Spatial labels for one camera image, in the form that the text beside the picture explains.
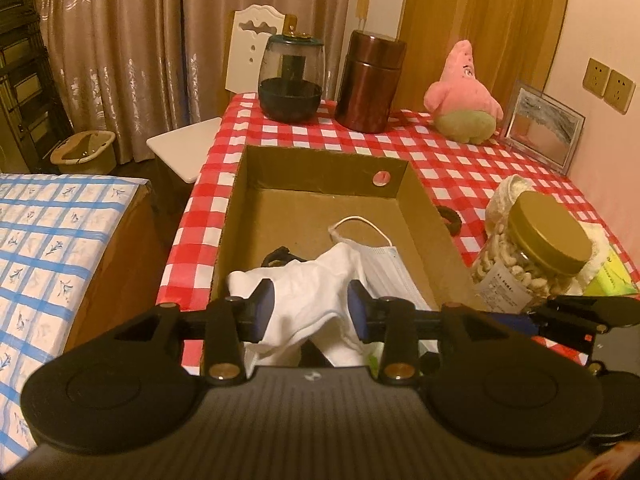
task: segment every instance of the face mask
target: face mask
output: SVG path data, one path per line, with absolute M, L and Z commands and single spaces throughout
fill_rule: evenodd
M 369 247 L 359 244 L 338 234 L 337 228 L 344 222 L 357 220 L 373 227 L 388 243 L 386 247 Z M 329 227 L 329 235 L 335 243 L 343 242 L 360 253 L 364 274 L 367 277 L 367 289 L 377 298 L 393 296 L 411 301 L 418 310 L 431 310 L 422 298 L 420 291 L 411 279 L 402 258 L 391 240 L 369 220 L 361 216 L 347 216 Z M 421 341 L 420 353 L 425 350 L 437 351 L 433 341 Z

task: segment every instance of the pink plush toy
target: pink plush toy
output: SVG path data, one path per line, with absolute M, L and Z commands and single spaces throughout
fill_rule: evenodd
M 502 108 L 476 79 L 471 43 L 457 42 L 446 62 L 440 81 L 424 95 L 424 106 L 433 124 L 447 139 L 480 144 L 495 133 Z

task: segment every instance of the blue and white checkered bedsheet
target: blue and white checkered bedsheet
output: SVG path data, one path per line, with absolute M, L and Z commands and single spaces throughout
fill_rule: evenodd
M 145 182 L 0 174 L 0 472 L 34 446 L 19 407 L 24 381 L 62 352 L 104 249 Z

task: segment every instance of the screw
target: screw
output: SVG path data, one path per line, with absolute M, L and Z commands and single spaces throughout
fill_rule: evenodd
M 602 364 L 600 364 L 599 362 L 594 361 L 593 363 L 591 363 L 587 367 L 587 370 L 590 371 L 593 375 L 596 376 L 602 371 Z
M 209 368 L 209 375 L 220 381 L 235 379 L 240 374 L 240 367 L 231 363 L 217 363 Z
M 415 368 L 407 363 L 391 363 L 385 366 L 385 375 L 396 381 L 409 379 L 415 375 Z

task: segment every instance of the cashew nuts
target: cashew nuts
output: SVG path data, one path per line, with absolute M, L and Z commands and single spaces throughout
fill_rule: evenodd
M 503 222 L 496 225 L 495 233 L 489 237 L 471 267 L 473 280 L 481 282 L 495 263 L 502 263 L 509 272 L 529 291 L 540 298 L 564 294 L 571 278 L 556 276 L 541 268 L 511 241 Z

